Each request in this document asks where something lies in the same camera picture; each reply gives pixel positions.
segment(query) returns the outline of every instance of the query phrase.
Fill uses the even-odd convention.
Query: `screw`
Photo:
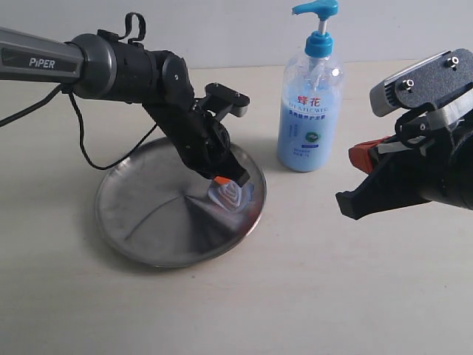
[[[451,57],[446,61],[447,65],[451,68],[455,68],[458,63],[460,63],[460,59],[458,57]]]
[[[402,82],[402,88],[404,90],[411,90],[413,86],[414,86],[414,81],[412,79],[404,80]]]

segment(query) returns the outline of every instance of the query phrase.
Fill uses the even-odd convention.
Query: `plastic bottle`
[[[326,32],[338,12],[336,0],[317,0],[293,8],[293,14],[315,13],[319,30],[308,38],[303,53],[289,60],[282,86],[277,155],[297,172],[323,167],[330,156],[341,107],[344,69]]]

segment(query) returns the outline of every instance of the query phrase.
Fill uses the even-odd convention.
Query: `stainless steel plate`
[[[98,190],[95,211],[104,239],[128,258],[162,268],[232,249],[256,226],[266,198],[261,169],[238,146],[232,151],[253,187],[248,205],[233,212],[208,196],[211,182],[186,168],[166,138],[141,146]]]

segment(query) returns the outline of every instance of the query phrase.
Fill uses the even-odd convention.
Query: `tabletop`
[[[67,97],[0,129],[0,354],[470,354],[473,212],[428,203],[354,221],[335,198],[365,178],[347,150],[393,133],[394,115],[372,114],[371,87],[407,64],[346,65],[329,163],[304,174],[276,159],[283,68],[192,70],[197,94],[217,81],[251,98],[224,124],[268,196],[236,248],[173,271],[101,239],[93,201],[105,172],[82,157]],[[50,88],[1,82],[1,116]],[[152,125],[138,105],[78,103],[96,163]]]

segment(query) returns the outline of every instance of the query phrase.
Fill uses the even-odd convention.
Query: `robotic arm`
[[[473,53],[427,58],[382,81],[370,100],[378,117],[406,112],[394,135],[350,149],[368,176],[336,195],[341,213],[358,220],[431,201],[473,209]]]
[[[138,36],[123,42],[134,16]],[[0,28],[0,80],[59,83],[41,106],[61,90],[84,99],[141,104],[189,169],[243,186],[248,172],[231,152],[230,136],[220,121],[227,114],[243,116],[249,98],[220,84],[209,84],[205,97],[195,98],[184,59],[166,50],[146,50],[141,44],[145,34],[146,23],[138,13],[126,16],[125,36],[99,30],[66,43]],[[0,121],[0,126],[29,112]]]

